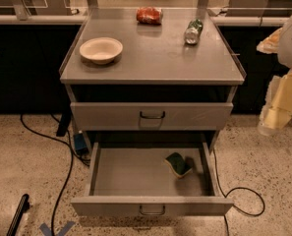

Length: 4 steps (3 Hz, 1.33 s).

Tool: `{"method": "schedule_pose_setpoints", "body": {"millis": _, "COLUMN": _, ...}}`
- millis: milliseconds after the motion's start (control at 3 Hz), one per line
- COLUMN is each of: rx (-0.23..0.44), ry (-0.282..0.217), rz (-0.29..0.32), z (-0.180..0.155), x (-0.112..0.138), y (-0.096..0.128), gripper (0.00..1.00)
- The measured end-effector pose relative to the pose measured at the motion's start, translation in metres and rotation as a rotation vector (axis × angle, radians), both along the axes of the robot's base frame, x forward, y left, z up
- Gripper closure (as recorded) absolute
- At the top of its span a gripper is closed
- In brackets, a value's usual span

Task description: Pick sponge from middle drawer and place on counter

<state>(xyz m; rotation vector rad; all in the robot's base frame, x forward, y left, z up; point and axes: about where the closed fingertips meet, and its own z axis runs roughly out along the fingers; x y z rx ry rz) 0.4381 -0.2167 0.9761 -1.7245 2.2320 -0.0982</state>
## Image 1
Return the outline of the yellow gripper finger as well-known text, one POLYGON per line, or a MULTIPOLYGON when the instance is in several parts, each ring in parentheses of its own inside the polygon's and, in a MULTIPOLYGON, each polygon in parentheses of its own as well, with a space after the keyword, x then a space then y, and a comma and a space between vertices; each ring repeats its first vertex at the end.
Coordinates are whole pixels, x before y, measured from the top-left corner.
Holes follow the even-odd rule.
POLYGON ((281 31, 282 28, 279 28, 275 30, 270 36, 266 37, 258 44, 257 50, 265 54, 276 53, 279 47, 279 38, 281 31))
POLYGON ((272 136, 292 119, 292 70, 285 76, 274 76, 268 85, 265 105, 260 114, 258 131, 272 136))

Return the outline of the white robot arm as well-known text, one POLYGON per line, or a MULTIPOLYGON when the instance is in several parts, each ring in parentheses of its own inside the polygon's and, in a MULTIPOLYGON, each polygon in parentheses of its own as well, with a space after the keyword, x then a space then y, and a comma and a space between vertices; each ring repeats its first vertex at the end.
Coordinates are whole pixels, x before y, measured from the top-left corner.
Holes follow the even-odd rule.
POLYGON ((289 69, 282 77, 273 76, 265 95, 258 131, 271 136, 292 119, 292 16, 285 24, 260 42, 257 50, 277 54, 278 62, 289 69))

